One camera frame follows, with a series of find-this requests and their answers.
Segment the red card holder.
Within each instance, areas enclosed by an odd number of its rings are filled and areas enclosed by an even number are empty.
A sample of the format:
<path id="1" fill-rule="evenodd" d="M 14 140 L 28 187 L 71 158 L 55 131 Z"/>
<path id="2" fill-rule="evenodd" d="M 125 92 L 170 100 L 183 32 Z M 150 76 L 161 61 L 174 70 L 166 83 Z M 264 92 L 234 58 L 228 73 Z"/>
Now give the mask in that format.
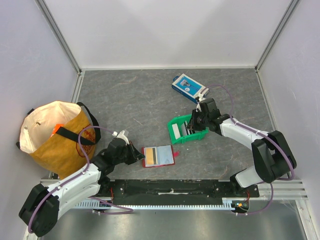
<path id="1" fill-rule="evenodd" d="M 152 166 L 145 165 L 145 158 L 142 159 L 143 168 L 156 168 L 175 165 L 175 158 L 180 155 L 179 151 L 174 151 L 172 145 L 142 147 L 141 152 L 145 156 L 145 148 L 156 148 L 157 164 Z"/>

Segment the white credit card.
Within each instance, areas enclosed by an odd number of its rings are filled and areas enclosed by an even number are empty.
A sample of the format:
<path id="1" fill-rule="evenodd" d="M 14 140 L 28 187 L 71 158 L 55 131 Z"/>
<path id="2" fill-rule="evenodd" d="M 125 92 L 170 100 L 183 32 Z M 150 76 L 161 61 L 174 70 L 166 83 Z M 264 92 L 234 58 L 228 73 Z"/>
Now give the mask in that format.
<path id="1" fill-rule="evenodd" d="M 172 130 L 173 130 L 174 139 L 178 140 L 181 137 L 181 134 L 179 131 L 179 127 L 176 123 L 172 125 Z"/>

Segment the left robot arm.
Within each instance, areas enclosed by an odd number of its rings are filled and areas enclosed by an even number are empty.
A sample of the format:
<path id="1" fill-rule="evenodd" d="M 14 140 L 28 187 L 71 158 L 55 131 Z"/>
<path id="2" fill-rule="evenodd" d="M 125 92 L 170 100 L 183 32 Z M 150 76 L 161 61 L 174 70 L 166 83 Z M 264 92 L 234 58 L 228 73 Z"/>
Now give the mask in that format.
<path id="1" fill-rule="evenodd" d="M 108 174 L 116 165 L 131 165 L 144 157 L 131 141 L 115 137 L 80 170 L 54 184 L 34 186 L 18 216 L 27 225 L 29 233 L 42 237 L 62 215 L 84 199 L 96 194 L 106 196 L 110 192 Z"/>

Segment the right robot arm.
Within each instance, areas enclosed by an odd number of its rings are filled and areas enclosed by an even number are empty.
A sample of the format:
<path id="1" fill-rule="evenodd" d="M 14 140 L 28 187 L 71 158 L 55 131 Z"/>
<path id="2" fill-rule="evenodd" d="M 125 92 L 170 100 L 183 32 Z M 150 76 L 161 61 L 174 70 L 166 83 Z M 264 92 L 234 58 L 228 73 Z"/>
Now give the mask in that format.
<path id="1" fill-rule="evenodd" d="M 286 141 L 278 130 L 260 131 L 247 126 L 229 114 L 221 114 L 214 99 L 197 99 L 187 129 L 209 129 L 220 136 L 230 138 L 252 152 L 253 166 L 230 177 L 229 191 L 235 197 L 242 196 L 248 187 L 275 180 L 290 181 L 294 178 L 297 162 Z"/>

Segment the gold credit card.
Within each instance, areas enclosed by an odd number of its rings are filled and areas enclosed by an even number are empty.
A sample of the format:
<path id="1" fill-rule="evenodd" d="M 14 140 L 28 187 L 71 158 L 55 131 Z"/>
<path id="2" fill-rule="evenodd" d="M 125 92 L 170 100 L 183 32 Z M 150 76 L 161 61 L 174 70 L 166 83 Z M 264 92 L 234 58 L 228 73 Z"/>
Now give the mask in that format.
<path id="1" fill-rule="evenodd" d="M 144 149 L 145 155 L 145 166 L 154 166 L 158 163 L 157 161 L 157 149 L 155 147 L 146 147 Z"/>

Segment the green plastic bin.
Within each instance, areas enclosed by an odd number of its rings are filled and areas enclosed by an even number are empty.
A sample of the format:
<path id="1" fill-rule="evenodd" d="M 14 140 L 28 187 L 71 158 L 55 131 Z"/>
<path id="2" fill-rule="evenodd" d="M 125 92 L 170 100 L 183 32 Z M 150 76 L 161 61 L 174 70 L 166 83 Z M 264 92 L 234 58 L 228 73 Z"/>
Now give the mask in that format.
<path id="1" fill-rule="evenodd" d="M 191 119 L 191 114 L 189 115 L 183 115 L 183 116 L 178 116 L 174 117 L 172 120 L 170 120 L 167 123 L 167 128 L 171 140 L 171 144 L 184 144 L 186 142 L 190 141 L 196 141 L 196 140 L 202 140 L 205 135 L 209 132 L 208 129 L 202 130 L 202 131 L 190 131 L 186 129 L 187 124 L 189 123 Z M 177 140 L 175 140 L 172 125 L 177 124 L 179 128 L 179 132 L 181 137 Z"/>

